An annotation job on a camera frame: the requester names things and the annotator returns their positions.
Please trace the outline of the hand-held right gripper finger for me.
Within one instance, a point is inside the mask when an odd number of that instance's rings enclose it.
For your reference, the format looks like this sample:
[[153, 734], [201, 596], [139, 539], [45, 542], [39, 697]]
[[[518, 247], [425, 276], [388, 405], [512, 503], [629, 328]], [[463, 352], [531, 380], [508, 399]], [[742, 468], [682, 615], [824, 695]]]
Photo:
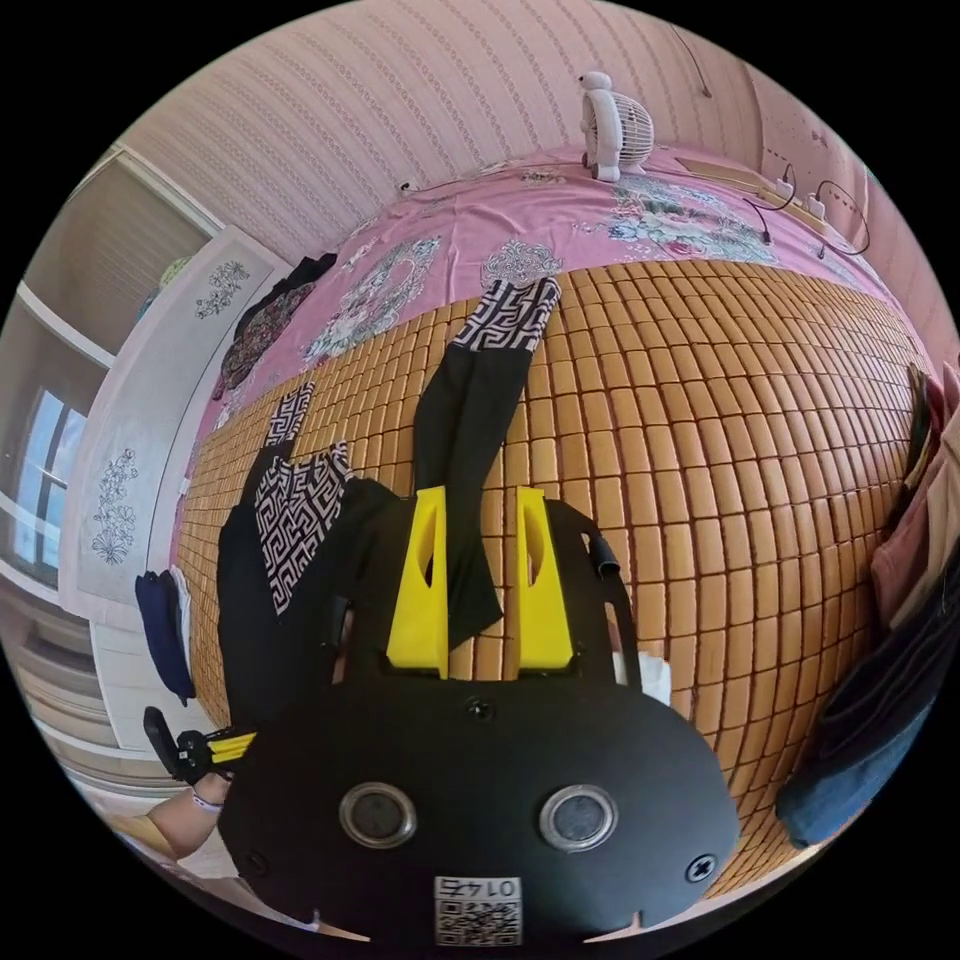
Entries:
[[544, 493], [517, 489], [517, 670], [562, 673], [575, 652]]

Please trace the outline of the person's left hand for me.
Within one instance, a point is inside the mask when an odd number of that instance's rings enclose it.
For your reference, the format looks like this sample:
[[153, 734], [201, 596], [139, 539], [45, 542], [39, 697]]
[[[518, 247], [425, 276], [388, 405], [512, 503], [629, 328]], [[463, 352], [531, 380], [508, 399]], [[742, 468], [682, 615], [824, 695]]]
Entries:
[[191, 787], [193, 803], [201, 810], [218, 815], [224, 806], [233, 775], [213, 771], [201, 777]]

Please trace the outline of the person's right hand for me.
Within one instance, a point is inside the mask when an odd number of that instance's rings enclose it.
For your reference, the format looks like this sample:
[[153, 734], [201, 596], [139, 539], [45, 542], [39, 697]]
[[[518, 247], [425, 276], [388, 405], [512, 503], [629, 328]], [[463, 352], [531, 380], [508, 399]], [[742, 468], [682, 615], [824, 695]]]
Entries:
[[642, 650], [637, 644], [627, 644], [631, 636], [620, 628], [617, 610], [610, 602], [605, 604], [605, 617], [615, 682], [619, 685], [630, 683], [632, 667], [628, 666], [628, 661], [632, 659], [636, 663], [639, 688], [642, 692], [657, 702], [670, 706], [673, 693], [670, 664], [664, 658]]

